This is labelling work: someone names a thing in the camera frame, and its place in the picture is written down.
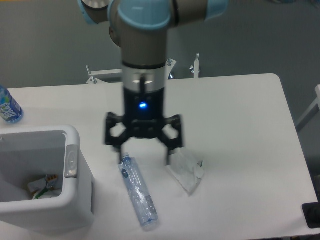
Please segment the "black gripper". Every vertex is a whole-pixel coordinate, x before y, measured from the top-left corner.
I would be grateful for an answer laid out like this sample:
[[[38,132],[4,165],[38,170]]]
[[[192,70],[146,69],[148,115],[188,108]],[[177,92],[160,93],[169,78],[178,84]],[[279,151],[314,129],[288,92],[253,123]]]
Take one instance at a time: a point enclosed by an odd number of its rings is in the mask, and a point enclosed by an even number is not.
[[[118,164],[123,160],[122,145],[130,138],[157,138],[167,148],[166,166],[171,164],[170,155],[174,150],[184,146],[182,116],[164,118],[164,93],[164,88],[144,94],[124,88],[124,115],[106,114],[104,143],[118,153]],[[124,130],[119,136],[113,136],[111,129],[118,124],[123,124]],[[165,126],[177,131],[177,137],[170,138],[164,132]]]

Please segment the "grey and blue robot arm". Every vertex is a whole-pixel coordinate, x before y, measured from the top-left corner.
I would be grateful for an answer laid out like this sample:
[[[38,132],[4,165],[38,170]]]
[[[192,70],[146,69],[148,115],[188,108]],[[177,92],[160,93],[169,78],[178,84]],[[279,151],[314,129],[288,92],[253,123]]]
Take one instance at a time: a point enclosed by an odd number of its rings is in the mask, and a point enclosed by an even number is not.
[[[78,2],[87,23],[109,22],[109,35],[121,50],[124,114],[107,114],[106,145],[121,153],[131,138],[158,139],[168,155],[183,147],[181,116],[164,116],[168,30],[218,17],[228,4],[226,0]]]

